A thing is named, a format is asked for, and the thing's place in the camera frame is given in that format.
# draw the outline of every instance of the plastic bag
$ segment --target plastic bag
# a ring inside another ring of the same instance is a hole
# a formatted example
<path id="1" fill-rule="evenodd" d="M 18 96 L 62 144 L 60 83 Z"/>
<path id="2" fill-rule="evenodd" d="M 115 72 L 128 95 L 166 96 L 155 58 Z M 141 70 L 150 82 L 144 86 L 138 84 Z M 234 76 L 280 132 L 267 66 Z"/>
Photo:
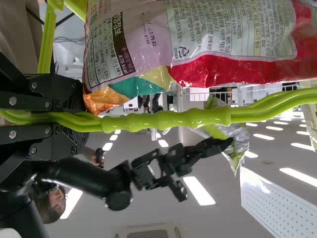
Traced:
<path id="1" fill-rule="evenodd" d="M 158 68 L 187 87 L 317 76 L 316 10 L 294 0 L 88 0 L 85 32 L 86 94 Z"/>
<path id="2" fill-rule="evenodd" d="M 206 103 L 205 109 L 213 107 L 228 107 L 228 105 L 219 98 L 210 96 Z M 213 138 L 226 140 L 233 137 L 232 146 L 229 146 L 224 155 L 230 164 L 234 175 L 236 176 L 238 168 L 241 164 L 243 156 L 250 147 L 250 135 L 244 124 L 234 123 L 230 126 L 223 126 L 220 124 L 205 125 L 204 130 L 207 131 Z"/>

